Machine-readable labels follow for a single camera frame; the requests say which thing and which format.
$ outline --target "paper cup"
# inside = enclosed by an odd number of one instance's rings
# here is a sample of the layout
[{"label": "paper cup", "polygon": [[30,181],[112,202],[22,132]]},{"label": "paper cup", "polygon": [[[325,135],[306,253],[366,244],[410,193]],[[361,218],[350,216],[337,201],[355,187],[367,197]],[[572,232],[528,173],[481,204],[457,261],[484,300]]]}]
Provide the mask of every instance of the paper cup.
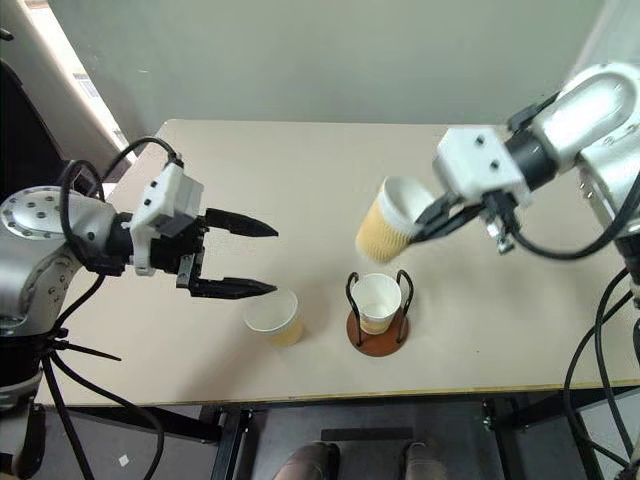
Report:
[{"label": "paper cup", "polygon": [[298,297],[291,290],[276,290],[253,300],[244,312],[244,323],[273,345],[293,345],[304,325],[298,315]]},{"label": "paper cup", "polygon": [[400,286],[382,273],[362,277],[351,287],[351,296],[360,312],[360,328],[370,335],[387,331],[402,302]]},{"label": "paper cup", "polygon": [[433,203],[433,196],[412,177],[387,177],[364,218],[356,248],[378,263],[400,254],[420,232],[420,214]]}]

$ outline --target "black wire cup holder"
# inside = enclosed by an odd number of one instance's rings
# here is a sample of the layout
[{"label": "black wire cup holder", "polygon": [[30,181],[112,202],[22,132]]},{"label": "black wire cup holder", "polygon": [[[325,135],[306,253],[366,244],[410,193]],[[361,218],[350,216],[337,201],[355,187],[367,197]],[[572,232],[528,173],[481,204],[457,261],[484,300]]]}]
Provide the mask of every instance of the black wire cup holder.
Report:
[{"label": "black wire cup holder", "polygon": [[400,349],[409,336],[409,320],[407,313],[413,300],[413,281],[409,274],[404,270],[398,270],[396,274],[396,282],[400,285],[400,279],[404,278],[409,285],[409,294],[400,308],[396,311],[391,324],[386,332],[379,335],[370,335],[362,330],[360,311],[356,305],[351,288],[355,285],[360,277],[357,272],[352,272],[347,279],[345,293],[347,300],[351,304],[351,312],[347,317],[347,336],[351,344],[360,352],[372,357],[383,357],[390,355]]}]

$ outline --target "person's feet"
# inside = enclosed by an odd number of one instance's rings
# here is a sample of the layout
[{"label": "person's feet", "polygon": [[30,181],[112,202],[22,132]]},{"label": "person's feet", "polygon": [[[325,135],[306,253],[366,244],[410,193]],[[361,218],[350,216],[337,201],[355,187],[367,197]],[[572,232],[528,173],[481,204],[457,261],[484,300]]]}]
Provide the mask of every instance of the person's feet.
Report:
[{"label": "person's feet", "polygon": [[334,443],[312,443],[291,454],[273,480],[337,480],[340,449]]},{"label": "person's feet", "polygon": [[434,453],[433,442],[413,442],[400,457],[400,480],[446,480],[447,471]]}]

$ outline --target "brown coaster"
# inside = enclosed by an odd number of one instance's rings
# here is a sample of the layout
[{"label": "brown coaster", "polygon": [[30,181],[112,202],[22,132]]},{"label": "brown coaster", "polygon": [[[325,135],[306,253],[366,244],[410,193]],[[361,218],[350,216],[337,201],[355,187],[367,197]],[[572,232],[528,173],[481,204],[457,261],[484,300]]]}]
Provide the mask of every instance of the brown coaster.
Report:
[{"label": "brown coaster", "polygon": [[[402,312],[403,309],[399,308],[387,331],[380,335],[369,335],[363,330],[362,345],[358,346],[358,325],[356,316],[352,310],[349,312],[349,317],[347,318],[347,336],[349,337],[351,345],[353,345],[359,352],[369,355],[370,357],[384,357],[398,351],[400,347],[404,345],[404,342],[407,341],[407,337],[409,336],[409,319],[407,319],[406,322],[403,322]],[[396,340],[398,338],[398,330],[400,326],[402,326],[403,332],[402,338],[398,343]]]}]

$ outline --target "yellow paper cup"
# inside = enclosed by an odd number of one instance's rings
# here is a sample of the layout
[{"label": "yellow paper cup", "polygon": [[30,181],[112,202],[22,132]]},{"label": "yellow paper cup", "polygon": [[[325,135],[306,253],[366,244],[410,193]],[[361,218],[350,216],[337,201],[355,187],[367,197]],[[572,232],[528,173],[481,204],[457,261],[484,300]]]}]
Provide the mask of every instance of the yellow paper cup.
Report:
[{"label": "yellow paper cup", "polygon": [[279,347],[296,343],[304,330],[298,314],[298,297],[286,289],[255,298],[243,318],[249,329]]},{"label": "yellow paper cup", "polygon": [[433,196],[412,177],[387,177],[356,236],[356,248],[377,263],[398,256],[416,236],[420,214]]}]

